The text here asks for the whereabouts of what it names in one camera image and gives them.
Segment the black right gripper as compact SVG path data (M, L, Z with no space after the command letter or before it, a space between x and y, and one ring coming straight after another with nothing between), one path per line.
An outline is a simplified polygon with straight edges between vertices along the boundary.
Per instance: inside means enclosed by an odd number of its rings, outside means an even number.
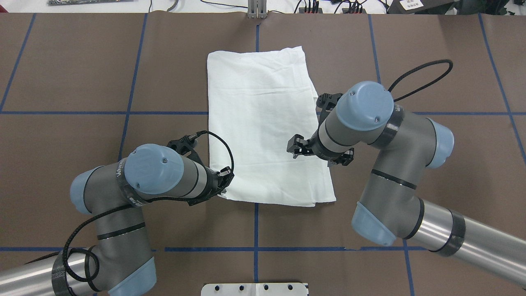
M317 107L321 109L318 119L318 129L308 140L303 136L295 134L288 141L287 152L293 154L293 159L299 155L316 156L328 162L328 166L334 165L348 166L354 159L354 148L342 146L335 142L328 134L325 120L336 107L342 93L321 94L316 101Z

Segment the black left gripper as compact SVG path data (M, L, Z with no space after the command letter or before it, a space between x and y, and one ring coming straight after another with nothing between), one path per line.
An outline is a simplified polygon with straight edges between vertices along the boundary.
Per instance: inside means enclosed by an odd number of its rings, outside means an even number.
M204 165L199 154L195 151L198 138L199 136L183 136L178 140L168 142L166 145L167 148L179 154L183 160L190 161L189 164L185 165L183 176L187 176L187 173L191 172L192 168L195 169L195 173L190 174L190 180L180 180L178 183L181 185L194 182L189 192L180 197L166 197L169 201L182 201L188 203L189 206L193 206L208 201L214 196L226 193L226 188L231 185L234 178L234 158L229 145L221 137L214 136L225 146L231 161L229 166L224 167L220 171L214 171Z

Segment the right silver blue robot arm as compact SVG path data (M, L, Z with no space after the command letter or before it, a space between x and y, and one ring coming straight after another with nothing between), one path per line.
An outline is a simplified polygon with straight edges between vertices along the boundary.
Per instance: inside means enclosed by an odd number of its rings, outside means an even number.
M451 155L449 128L405 111L389 90L372 81L319 96L318 106L322 113L313 135L295 134L288 141L294 158L316 156L329 166L346 166L357 143L379 150L353 214L355 232L385 247L402 238L525 288L524 240L415 194L424 171L440 167Z

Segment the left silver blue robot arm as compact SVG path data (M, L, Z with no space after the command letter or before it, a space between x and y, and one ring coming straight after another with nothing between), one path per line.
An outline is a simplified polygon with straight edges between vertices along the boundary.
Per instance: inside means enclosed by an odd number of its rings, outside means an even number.
M141 296L157 281L142 207L156 201L193 206L225 193L231 164L216 171L195 152L200 131L167 146L143 144L119 162L77 176L70 197L89 214L60 251L1 273L2 296Z

